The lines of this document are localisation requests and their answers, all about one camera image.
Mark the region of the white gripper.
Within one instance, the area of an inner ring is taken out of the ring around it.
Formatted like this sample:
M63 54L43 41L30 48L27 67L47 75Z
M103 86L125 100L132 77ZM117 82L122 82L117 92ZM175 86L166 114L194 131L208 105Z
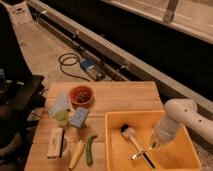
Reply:
M159 148L161 144L171 142L175 138L179 128L180 124L173 119L161 118L154 126L154 133L150 139L150 148Z

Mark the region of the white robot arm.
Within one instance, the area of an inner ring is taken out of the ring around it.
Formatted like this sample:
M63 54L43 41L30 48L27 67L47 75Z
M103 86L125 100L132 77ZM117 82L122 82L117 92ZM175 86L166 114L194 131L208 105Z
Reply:
M159 148L170 143L178 130L188 126L213 145L213 121L198 113L197 104L192 99L170 99L164 105L165 115L153 128L150 147Z

